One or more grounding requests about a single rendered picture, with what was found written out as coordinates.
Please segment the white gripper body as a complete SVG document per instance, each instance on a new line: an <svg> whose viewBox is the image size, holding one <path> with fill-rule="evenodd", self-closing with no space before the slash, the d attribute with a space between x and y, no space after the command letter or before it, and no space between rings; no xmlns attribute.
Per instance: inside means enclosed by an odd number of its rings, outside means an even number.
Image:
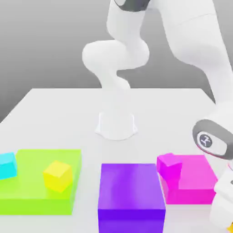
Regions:
<svg viewBox="0 0 233 233"><path fill-rule="evenodd" d="M221 229L230 228L233 224L233 202L216 194L211 205L210 221Z"/></svg>

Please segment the small magenta cube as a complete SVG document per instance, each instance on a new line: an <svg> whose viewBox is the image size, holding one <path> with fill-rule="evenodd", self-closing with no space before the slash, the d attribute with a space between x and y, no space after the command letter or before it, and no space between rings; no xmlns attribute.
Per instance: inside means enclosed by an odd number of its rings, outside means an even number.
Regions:
<svg viewBox="0 0 233 233"><path fill-rule="evenodd" d="M177 185L182 170L182 159L173 153L163 154L157 157L157 172L169 186Z"/></svg>

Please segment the large purple box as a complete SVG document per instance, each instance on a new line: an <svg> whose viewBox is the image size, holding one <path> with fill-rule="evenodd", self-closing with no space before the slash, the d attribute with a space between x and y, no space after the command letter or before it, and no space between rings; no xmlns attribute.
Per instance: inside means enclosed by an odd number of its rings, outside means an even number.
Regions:
<svg viewBox="0 0 233 233"><path fill-rule="evenodd" d="M163 233L165 214L155 164L102 164L99 233Z"/></svg>

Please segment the large magenta box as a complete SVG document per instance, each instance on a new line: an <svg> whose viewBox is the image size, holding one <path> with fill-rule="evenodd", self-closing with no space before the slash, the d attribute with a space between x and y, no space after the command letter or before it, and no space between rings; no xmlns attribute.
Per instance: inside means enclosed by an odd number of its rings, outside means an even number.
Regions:
<svg viewBox="0 0 233 233"><path fill-rule="evenodd" d="M169 186L160 176L166 204L210 205L218 179L204 155L179 155L181 177L177 185Z"/></svg>

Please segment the small cyan cube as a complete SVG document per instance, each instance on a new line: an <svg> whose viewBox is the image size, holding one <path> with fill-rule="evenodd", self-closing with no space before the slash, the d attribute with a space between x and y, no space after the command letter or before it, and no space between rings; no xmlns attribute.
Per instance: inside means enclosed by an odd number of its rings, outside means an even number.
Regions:
<svg viewBox="0 0 233 233"><path fill-rule="evenodd" d="M0 154L0 180L17 176L17 162L13 152Z"/></svg>

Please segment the large lime green box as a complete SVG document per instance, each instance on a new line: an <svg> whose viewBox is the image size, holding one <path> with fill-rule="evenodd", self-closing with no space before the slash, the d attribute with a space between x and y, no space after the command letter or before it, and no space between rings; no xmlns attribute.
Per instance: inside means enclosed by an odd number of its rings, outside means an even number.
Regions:
<svg viewBox="0 0 233 233"><path fill-rule="evenodd" d="M81 171L79 149L21 149L17 176L0 180L0 215L71 215ZM71 165L72 184L63 192L45 187L43 171L53 162Z"/></svg>

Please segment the small yellow cube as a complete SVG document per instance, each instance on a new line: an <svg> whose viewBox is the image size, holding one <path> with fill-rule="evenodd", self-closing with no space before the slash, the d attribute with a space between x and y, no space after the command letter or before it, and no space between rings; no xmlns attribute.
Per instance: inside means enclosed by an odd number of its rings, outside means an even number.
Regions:
<svg viewBox="0 0 233 233"><path fill-rule="evenodd" d="M46 188L61 193L72 184L72 167L60 161L53 161L43 171L43 178Z"/></svg>

